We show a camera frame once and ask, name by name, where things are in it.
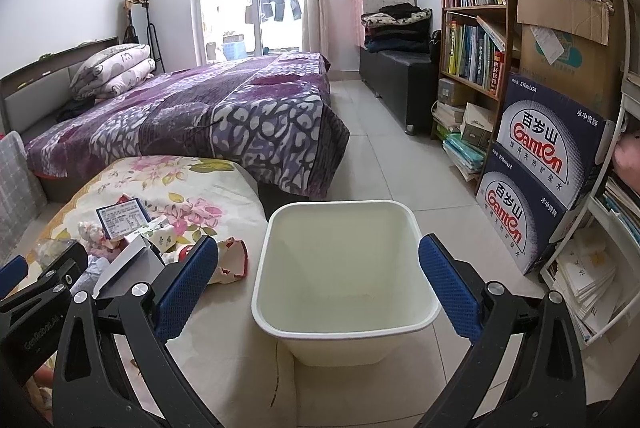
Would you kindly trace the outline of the small blue snack box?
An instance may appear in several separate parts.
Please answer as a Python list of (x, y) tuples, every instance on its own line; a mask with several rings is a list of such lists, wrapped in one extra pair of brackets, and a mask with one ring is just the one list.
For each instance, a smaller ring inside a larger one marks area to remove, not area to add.
[(96, 215), (105, 237), (112, 241), (121, 240), (150, 221), (138, 199), (119, 200), (110, 206), (97, 208)]

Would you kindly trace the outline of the floral cream blanket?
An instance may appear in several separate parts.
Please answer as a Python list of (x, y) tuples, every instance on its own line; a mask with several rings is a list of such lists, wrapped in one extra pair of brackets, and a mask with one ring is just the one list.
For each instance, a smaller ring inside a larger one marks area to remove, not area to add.
[(66, 204), (48, 204), (20, 247), (27, 258), (44, 239), (78, 236), (82, 221), (122, 196), (136, 197), (151, 217), (174, 227), (178, 248), (203, 235), (235, 239), (247, 251), (245, 277), (207, 286), (180, 336), (167, 349), (206, 406), (227, 427), (294, 427), (294, 362), (253, 319), (252, 295), (267, 220), (252, 178), (238, 165), (200, 157), (121, 159)]

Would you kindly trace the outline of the black storage bench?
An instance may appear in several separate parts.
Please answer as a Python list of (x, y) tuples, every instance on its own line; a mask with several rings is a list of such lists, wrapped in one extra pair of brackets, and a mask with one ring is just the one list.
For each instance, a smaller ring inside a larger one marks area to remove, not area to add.
[(427, 52), (360, 48), (359, 74), (408, 135), (431, 130), (438, 69)]

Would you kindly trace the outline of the lower Ganten water box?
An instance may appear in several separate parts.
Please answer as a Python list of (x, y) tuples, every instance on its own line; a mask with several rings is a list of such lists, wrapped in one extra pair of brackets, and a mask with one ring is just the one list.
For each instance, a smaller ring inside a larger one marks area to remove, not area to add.
[(521, 274), (539, 270), (575, 220), (575, 215), (498, 143), (488, 151), (476, 200)]

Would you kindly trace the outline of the grey checked cushion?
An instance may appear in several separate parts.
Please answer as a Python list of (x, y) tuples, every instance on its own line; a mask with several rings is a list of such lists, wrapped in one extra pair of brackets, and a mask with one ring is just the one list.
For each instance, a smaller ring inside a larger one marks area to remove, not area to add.
[(12, 252), (48, 201), (42, 185), (27, 166), (26, 151), (16, 131), (1, 139), (1, 263)]

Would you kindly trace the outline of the dark wooden bed headboard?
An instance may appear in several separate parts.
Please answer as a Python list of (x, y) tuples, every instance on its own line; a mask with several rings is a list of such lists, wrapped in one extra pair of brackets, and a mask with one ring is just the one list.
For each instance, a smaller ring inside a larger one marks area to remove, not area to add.
[(56, 123), (70, 102), (70, 81), (89, 57), (118, 44), (117, 37), (90, 40), (23, 66), (1, 78), (1, 131), (15, 130), (25, 141)]

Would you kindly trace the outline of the upper Ganten water box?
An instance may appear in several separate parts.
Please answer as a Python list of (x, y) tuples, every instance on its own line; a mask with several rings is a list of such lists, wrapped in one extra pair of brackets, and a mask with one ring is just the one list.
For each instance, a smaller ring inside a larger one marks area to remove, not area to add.
[(497, 142), (562, 205), (571, 209), (592, 187), (614, 123), (529, 78), (512, 74)]

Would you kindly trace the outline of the ganten water box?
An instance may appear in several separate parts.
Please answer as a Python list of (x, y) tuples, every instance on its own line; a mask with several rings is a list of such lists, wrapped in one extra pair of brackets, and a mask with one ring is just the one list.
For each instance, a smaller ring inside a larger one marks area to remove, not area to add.
[(592, 187), (614, 123), (529, 78), (512, 74), (497, 142), (562, 205), (571, 209)]
[(521, 274), (539, 270), (575, 220), (575, 215), (498, 143), (488, 151), (476, 200)]

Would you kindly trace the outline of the pile of folded clothes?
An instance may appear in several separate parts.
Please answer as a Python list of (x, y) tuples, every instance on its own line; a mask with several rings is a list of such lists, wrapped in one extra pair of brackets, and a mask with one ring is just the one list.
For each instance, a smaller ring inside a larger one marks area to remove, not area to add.
[(428, 52), (431, 41), (431, 8), (409, 3), (382, 7), (363, 14), (363, 48), (369, 52)]

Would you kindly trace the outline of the white paper box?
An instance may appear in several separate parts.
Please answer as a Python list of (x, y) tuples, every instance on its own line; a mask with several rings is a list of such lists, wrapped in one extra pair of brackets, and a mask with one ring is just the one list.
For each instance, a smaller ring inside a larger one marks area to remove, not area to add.
[(150, 285), (164, 268), (165, 263), (155, 247), (138, 235), (101, 273), (92, 298), (115, 298), (125, 295), (138, 283)]

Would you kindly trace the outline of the brown cardboard box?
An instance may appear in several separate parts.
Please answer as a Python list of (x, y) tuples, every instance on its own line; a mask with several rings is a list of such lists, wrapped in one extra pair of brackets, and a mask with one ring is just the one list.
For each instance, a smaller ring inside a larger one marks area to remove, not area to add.
[(624, 12), (598, 0), (518, 0), (520, 73), (612, 119), (620, 108)]

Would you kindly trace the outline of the white plastic trash bin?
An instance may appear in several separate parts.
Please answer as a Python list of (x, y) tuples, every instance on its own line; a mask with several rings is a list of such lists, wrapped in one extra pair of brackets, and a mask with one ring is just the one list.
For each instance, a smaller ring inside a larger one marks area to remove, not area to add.
[(413, 211), (391, 200), (294, 203), (268, 221), (252, 315), (306, 366), (381, 362), (442, 306)]

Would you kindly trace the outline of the wooden bookshelf with books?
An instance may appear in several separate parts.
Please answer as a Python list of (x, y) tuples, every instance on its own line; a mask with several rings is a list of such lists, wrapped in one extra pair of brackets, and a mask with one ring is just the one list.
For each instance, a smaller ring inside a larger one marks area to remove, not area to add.
[(469, 88), (471, 102), (495, 122), (518, 62), (515, 9), (515, 0), (442, 0), (440, 11), (440, 74)]

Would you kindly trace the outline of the folded floral quilt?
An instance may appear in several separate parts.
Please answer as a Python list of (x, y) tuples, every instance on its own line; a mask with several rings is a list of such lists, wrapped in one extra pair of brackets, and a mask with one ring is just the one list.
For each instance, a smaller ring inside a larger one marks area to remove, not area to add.
[(156, 69), (149, 45), (108, 47), (81, 64), (70, 81), (76, 101), (118, 97), (150, 78)]

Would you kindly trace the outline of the purple patterned bed blanket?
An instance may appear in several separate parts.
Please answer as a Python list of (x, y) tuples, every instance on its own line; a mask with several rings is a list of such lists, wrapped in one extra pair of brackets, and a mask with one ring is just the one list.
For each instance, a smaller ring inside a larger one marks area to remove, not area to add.
[(318, 52), (218, 62), (155, 76), (26, 145), (38, 176), (88, 181), (124, 157), (226, 159), (256, 182), (321, 200), (349, 139)]

